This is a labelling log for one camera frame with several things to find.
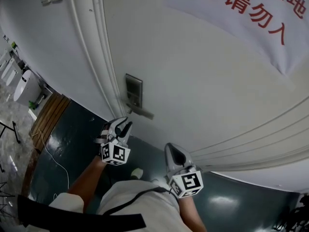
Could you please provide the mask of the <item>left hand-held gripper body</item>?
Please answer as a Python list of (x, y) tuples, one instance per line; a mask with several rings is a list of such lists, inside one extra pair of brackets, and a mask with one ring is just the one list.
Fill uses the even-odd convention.
[(95, 139), (95, 143), (99, 145), (98, 155), (102, 162), (113, 166), (127, 163), (130, 149), (116, 137), (114, 131), (103, 127), (100, 136)]

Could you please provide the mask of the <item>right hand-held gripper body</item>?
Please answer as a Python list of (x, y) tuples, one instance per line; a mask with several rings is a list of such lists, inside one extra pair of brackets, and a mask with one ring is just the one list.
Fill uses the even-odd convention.
[(204, 188), (201, 171), (195, 166), (174, 173), (169, 177), (168, 185), (179, 199), (194, 196)]

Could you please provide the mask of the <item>person's right forearm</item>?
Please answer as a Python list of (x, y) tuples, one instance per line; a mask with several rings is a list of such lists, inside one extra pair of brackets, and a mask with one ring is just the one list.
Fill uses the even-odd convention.
[(207, 232), (191, 196), (179, 199), (179, 210), (184, 224), (192, 232)]

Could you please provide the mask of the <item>person's left forearm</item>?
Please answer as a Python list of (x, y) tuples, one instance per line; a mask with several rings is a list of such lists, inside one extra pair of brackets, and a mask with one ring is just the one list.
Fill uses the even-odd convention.
[(84, 209), (90, 204), (95, 194), (100, 176), (106, 165), (107, 164), (101, 160), (100, 156), (95, 156), (87, 168), (69, 188), (69, 194), (81, 197), (84, 202)]

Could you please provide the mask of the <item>metal door lock plate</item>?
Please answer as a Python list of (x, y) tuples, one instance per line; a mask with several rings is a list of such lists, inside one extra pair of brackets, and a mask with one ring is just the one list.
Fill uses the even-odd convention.
[(138, 108), (142, 108), (143, 81), (126, 73), (126, 93), (130, 103)]

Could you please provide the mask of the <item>person's white shoe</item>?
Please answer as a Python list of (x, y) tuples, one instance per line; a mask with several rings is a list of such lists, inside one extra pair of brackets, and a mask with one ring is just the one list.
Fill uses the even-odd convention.
[(131, 180), (140, 180), (143, 176), (143, 169), (141, 168), (136, 168), (132, 171), (130, 175)]

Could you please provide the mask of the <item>person's white shirt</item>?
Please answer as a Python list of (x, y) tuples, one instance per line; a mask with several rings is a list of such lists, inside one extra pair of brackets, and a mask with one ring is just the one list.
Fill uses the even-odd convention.
[[(131, 201), (142, 191), (154, 189), (156, 184), (128, 180), (115, 183), (102, 197), (96, 215)], [(192, 232), (180, 216), (179, 204), (172, 193), (147, 192), (138, 197), (133, 204), (126, 206), (115, 215), (141, 214), (146, 227), (134, 232)]]

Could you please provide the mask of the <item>brown wooden slatted board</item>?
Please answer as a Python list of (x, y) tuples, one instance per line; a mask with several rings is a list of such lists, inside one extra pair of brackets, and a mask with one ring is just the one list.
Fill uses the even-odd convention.
[(42, 152), (44, 144), (70, 102), (68, 97), (55, 92), (45, 103), (29, 133), (38, 153)]

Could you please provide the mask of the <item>white toilet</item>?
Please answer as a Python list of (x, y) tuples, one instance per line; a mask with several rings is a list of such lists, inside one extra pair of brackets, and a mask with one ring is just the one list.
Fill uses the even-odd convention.
[(9, 71), (11, 69), (11, 66), (12, 66), (12, 62), (14, 61), (13, 58), (11, 58), (10, 60), (8, 61), (5, 61), (4, 63), (4, 69), (3, 69), (3, 72), (2, 72), (2, 75), (1, 75), (1, 79), (2, 80), (6, 80), (7, 79), (7, 76), (9, 74)]
[(16, 70), (12, 70), (12, 72), (10, 73), (10, 75), (9, 75), (7, 81), (6, 81), (6, 86), (8, 86), (8, 87), (14, 86), (18, 77), (19, 77), (19, 73)]
[(27, 70), (22, 75), (14, 93), (14, 101), (29, 107), (30, 102), (35, 102), (42, 89), (39, 85), (36, 75), (31, 71)]

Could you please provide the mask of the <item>black metal stand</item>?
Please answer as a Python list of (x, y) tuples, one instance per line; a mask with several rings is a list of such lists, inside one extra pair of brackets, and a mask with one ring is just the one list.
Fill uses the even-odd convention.
[(14, 135), (15, 135), (15, 138), (16, 138), (17, 143), (18, 143), (18, 144), (21, 144), (21, 141), (20, 141), (20, 139), (19, 139), (19, 137), (18, 137), (18, 133), (17, 133), (17, 130), (16, 130), (16, 123), (15, 123), (14, 121), (12, 121), (12, 125), (13, 125), (12, 127), (9, 127), (8, 125), (2, 123), (1, 121), (0, 121), (0, 125), (2, 126), (2, 131), (1, 131), (1, 133), (0, 133), (0, 138), (2, 137), (4, 131), (5, 131), (6, 129), (8, 129), (8, 130), (11, 130), (11, 131), (14, 132)]
[(15, 219), (13, 207), (14, 193), (9, 192), (8, 182), (0, 181), (0, 222), (6, 219)]

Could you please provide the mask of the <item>dark bushy object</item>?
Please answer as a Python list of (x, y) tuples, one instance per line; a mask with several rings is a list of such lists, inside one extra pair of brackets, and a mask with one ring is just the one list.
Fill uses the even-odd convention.
[(309, 232), (309, 193), (300, 201), (302, 206), (295, 208), (287, 217), (284, 232)]

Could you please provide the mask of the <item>white paper sign red print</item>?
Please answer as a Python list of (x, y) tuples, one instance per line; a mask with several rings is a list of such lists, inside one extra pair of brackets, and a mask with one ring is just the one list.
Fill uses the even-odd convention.
[(281, 74), (309, 59), (309, 0), (166, 0), (244, 41)]

